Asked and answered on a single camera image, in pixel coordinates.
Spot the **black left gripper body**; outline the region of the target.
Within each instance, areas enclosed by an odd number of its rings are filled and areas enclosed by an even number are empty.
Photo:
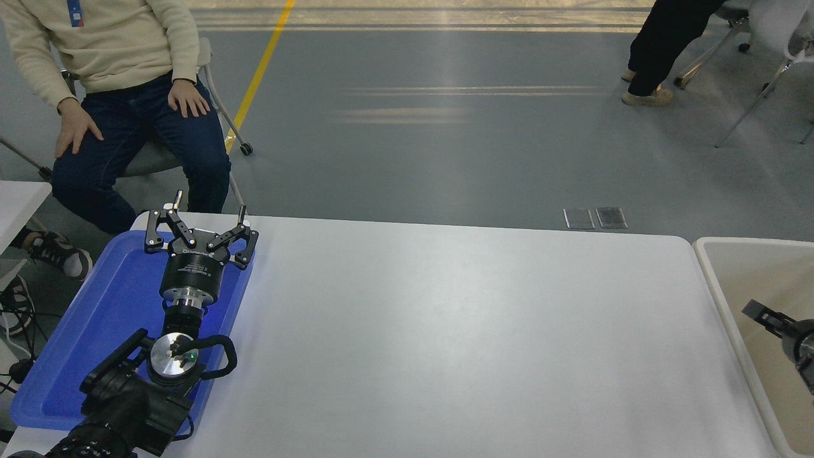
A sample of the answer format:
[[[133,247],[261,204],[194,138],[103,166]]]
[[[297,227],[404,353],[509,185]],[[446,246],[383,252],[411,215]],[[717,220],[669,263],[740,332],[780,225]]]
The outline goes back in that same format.
[[[215,232],[194,229],[192,238],[194,247],[186,246],[183,238],[176,237],[169,244],[170,254],[160,294],[171,294],[175,289],[198,289],[207,294],[219,294],[224,276],[224,267],[229,258],[225,247],[214,252],[207,249],[207,244],[217,237]]]

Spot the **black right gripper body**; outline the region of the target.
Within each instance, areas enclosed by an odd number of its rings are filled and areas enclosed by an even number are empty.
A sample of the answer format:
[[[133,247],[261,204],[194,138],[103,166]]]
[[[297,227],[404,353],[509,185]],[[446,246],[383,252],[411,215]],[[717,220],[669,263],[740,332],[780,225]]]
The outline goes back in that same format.
[[[813,319],[793,322],[782,337],[782,350],[800,377],[813,377]]]

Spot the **seated person's right hand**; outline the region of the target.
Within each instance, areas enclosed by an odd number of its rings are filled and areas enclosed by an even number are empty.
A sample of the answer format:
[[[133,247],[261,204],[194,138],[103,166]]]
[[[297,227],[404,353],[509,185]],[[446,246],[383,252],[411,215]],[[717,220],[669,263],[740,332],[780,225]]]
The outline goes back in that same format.
[[[57,112],[61,117],[61,124],[53,152],[55,158],[61,158],[66,153],[77,155],[87,134],[98,141],[104,141],[98,125],[77,99],[67,97],[59,101]]]

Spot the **seated person's left hand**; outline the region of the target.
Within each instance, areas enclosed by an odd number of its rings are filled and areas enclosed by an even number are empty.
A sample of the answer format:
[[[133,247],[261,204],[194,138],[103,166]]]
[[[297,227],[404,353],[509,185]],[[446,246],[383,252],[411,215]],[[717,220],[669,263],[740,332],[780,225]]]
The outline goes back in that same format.
[[[211,111],[209,103],[190,80],[174,80],[167,101],[169,107],[183,118],[206,116]]]

